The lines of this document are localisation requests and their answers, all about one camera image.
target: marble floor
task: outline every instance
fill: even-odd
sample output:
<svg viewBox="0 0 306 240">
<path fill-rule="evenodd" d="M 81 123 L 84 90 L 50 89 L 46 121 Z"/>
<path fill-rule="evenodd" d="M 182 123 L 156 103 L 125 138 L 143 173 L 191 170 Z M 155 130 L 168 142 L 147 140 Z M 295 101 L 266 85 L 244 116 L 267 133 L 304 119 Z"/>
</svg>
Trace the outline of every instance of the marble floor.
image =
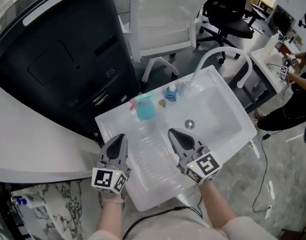
<svg viewBox="0 0 306 240">
<path fill-rule="evenodd" d="M 116 0 L 118 13 L 129 11 L 127 0 Z M 129 14 L 120 14 L 123 23 L 128 22 Z M 255 31 L 253 38 L 241 39 L 229 36 L 228 39 L 239 49 L 245 52 L 252 52 L 265 46 L 269 37 L 272 36 L 267 24 L 264 21 L 255 22 L 256 27 L 262 27 L 265 31 L 260 34 Z M 197 34 L 197 38 L 208 36 L 207 33 Z M 217 47 L 216 42 L 202 42 L 200 47 L 191 51 L 185 50 L 176 54 L 175 58 L 168 59 L 180 72 L 179 77 L 194 72 L 201 57 L 210 49 Z M 217 59 L 220 54 L 210 57 L 205 66 L 214 65 L 221 76 L 229 82 L 237 71 L 245 63 L 243 58 L 234 60 L 234 54 L 227 54 L 225 63 L 220 66 Z M 143 59 L 141 63 L 134 64 L 138 80 L 144 73 L 148 61 Z M 171 73 L 164 66 L 157 65 L 149 76 L 146 91 L 153 90 L 171 81 Z M 256 74 L 252 74 L 246 83 L 249 91 L 259 81 Z M 233 90 L 244 107 L 250 102 L 245 94 Z M 274 109 L 281 107 L 282 94 L 278 94 L 265 103 L 261 112 L 265 115 Z M 298 125 L 289 130 L 284 130 L 263 141 L 263 148 L 267 155 L 268 169 L 261 194 L 255 203 L 255 210 L 263 210 L 272 205 L 272 212 L 268 219 L 265 219 L 265 212 L 254 213 L 252 204 L 260 190 L 266 160 L 263 154 L 261 139 L 266 134 L 259 131 L 253 143 L 257 151 L 251 145 L 245 146 L 234 157 L 232 157 L 219 173 L 215 184 L 219 191 L 227 199 L 238 216 L 249 216 L 263 226 L 274 236 L 278 236 L 281 229 L 300 231 L 306 226 L 306 144 L 303 141 L 305 124 Z M 269 181 L 272 182 L 275 200 L 268 191 Z M 187 190 L 178 197 L 187 205 L 196 206 L 200 200 L 197 188 Z"/>
</svg>

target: desk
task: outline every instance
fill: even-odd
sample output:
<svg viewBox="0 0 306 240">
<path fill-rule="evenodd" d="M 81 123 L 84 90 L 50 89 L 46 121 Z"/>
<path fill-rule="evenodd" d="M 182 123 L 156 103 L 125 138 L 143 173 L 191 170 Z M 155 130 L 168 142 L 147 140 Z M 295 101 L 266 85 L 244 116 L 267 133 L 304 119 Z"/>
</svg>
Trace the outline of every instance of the desk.
<svg viewBox="0 0 306 240">
<path fill-rule="evenodd" d="M 264 63 L 265 58 L 263 57 L 263 51 L 264 49 L 262 48 L 249 54 L 253 62 L 253 70 L 259 77 L 260 82 L 265 85 L 266 90 L 258 97 L 254 97 L 252 93 L 245 86 L 243 86 L 242 90 L 251 101 L 251 105 L 245 108 L 247 113 L 256 110 L 273 96 L 280 93 L 287 85 L 287 83 L 282 81 L 277 75 L 277 73 L 280 71 L 277 66 L 268 66 Z M 283 55 L 276 48 L 274 48 L 271 52 L 271 55 L 274 54 L 280 54 L 281 58 L 283 57 Z M 237 82 L 244 76 L 247 71 L 248 65 L 245 63 L 240 71 L 236 74 L 236 76 L 232 79 L 232 81 L 228 84 L 228 86 L 231 89 L 236 88 Z"/>
</svg>

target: white sleeve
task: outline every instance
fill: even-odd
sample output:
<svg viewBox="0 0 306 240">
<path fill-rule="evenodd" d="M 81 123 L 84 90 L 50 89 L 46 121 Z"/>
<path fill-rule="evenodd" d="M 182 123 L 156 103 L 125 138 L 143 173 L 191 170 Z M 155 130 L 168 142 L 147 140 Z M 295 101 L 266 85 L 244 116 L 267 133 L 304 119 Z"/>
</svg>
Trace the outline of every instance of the white sleeve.
<svg viewBox="0 0 306 240">
<path fill-rule="evenodd" d="M 221 231 L 228 240 L 277 240 L 249 217 L 234 218 Z"/>
<path fill-rule="evenodd" d="M 88 240 L 120 240 L 115 235 L 104 230 L 98 230 Z"/>
</svg>

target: drain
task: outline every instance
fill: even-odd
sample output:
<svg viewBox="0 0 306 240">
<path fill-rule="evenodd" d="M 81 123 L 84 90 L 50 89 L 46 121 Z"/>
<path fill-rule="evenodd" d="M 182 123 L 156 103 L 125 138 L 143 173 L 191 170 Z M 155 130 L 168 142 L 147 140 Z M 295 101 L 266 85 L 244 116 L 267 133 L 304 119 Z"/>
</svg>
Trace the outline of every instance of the drain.
<svg viewBox="0 0 306 240">
<path fill-rule="evenodd" d="M 185 121 L 184 125 L 185 125 L 185 127 L 186 127 L 187 129 L 191 130 L 191 129 L 194 128 L 195 123 L 194 123 L 193 120 L 188 119 L 188 120 Z"/>
</svg>

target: white office chair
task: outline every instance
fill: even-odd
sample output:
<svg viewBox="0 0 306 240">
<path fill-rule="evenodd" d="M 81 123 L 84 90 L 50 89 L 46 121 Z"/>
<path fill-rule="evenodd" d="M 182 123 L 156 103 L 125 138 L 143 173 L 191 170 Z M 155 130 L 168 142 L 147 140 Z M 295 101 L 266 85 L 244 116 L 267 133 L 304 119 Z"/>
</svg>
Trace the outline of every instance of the white office chair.
<svg viewBox="0 0 306 240">
<path fill-rule="evenodd" d="M 150 58 L 143 83 L 147 83 L 155 62 L 179 71 L 161 56 L 196 47 L 197 15 L 207 0 L 130 0 L 129 24 L 121 27 L 135 62 Z"/>
</svg>

